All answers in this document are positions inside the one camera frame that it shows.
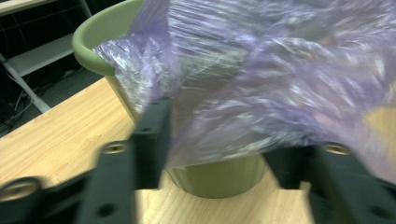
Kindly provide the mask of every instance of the wooden table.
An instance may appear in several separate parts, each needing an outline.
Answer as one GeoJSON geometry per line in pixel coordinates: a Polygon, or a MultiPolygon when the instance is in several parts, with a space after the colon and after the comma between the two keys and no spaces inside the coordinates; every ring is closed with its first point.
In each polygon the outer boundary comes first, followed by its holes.
{"type": "MultiPolygon", "coordinates": [[[[379,121],[394,110],[370,117],[379,121]]],[[[48,186],[90,169],[97,148],[125,139],[134,125],[104,79],[0,139],[0,183],[29,175],[47,177],[48,186]]],[[[253,189],[228,199],[203,199],[177,188],[163,175],[160,190],[137,193],[140,223],[312,223],[303,190],[276,187],[271,173],[253,189]]]]}

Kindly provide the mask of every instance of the purple plastic bag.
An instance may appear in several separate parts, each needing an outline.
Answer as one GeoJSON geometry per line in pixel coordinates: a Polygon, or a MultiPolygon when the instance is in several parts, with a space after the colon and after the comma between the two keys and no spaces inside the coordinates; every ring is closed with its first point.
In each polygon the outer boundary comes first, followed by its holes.
{"type": "Polygon", "coordinates": [[[396,182],[362,113],[394,100],[390,0],[146,0],[94,50],[137,112],[173,99],[168,167],[334,141],[396,182]]]}

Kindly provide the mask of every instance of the dark background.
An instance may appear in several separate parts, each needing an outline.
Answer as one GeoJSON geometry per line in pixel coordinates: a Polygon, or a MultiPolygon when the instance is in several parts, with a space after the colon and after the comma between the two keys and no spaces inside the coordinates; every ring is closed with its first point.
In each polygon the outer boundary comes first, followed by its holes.
{"type": "MultiPolygon", "coordinates": [[[[92,14],[121,2],[121,0],[86,0],[92,14]]],[[[73,33],[86,16],[78,0],[58,0],[0,17],[0,52],[11,58],[64,35],[73,33]]],[[[54,83],[65,71],[78,69],[73,55],[33,72],[28,78],[32,89],[54,83]]],[[[12,81],[0,64],[0,102],[18,100],[21,87],[12,81]]]]}

